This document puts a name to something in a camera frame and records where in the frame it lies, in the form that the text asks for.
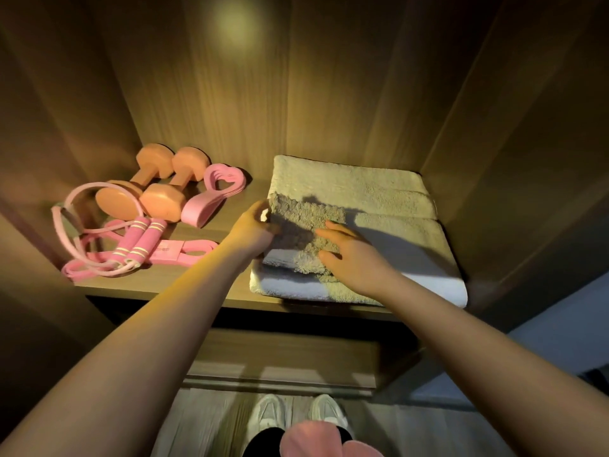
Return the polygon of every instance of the black pants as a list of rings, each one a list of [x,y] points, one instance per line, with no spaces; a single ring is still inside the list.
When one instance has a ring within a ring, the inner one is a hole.
[[[353,439],[344,428],[336,428],[339,429],[341,443],[344,444]],[[277,427],[262,430],[247,445],[243,457],[279,457],[279,443],[284,433],[285,431]]]

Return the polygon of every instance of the shoe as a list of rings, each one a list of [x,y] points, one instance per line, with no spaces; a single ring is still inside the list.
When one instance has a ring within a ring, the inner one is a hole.
[[[273,427],[285,430],[285,406],[277,395],[267,394],[256,403],[247,422],[246,444],[262,430]]]
[[[322,394],[313,399],[309,408],[309,420],[333,423],[345,430],[349,426],[338,403],[327,394]]]

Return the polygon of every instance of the forearm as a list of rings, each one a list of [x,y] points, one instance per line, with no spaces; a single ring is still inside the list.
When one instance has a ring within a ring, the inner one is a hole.
[[[397,274],[389,280],[378,299],[421,338],[517,450],[609,454],[604,395],[412,280]]]
[[[219,245],[114,330],[0,447],[9,455],[136,455],[160,424],[248,262]]]

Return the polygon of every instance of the dumbbell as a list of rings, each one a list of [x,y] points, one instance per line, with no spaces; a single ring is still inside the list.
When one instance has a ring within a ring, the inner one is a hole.
[[[153,218],[171,223],[180,221],[187,198],[183,191],[190,181],[201,181],[209,167],[209,157],[196,147],[182,147],[175,153],[172,164],[175,176],[169,184],[153,184],[140,197],[140,202]]]
[[[147,144],[135,156],[140,166],[135,176],[130,181],[111,180],[109,183],[122,186],[139,199],[143,189],[153,178],[169,178],[172,175],[173,158],[174,153],[168,147],[162,144]],[[131,221],[138,216],[133,199],[129,199],[118,189],[102,188],[95,194],[95,200],[104,212],[114,218]]]

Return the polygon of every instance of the person's left hand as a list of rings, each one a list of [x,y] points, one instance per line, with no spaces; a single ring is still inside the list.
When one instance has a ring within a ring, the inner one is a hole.
[[[279,233],[279,226],[260,221],[262,212],[269,207],[268,200],[259,200],[241,214],[223,244],[242,249],[249,261],[263,253]]]

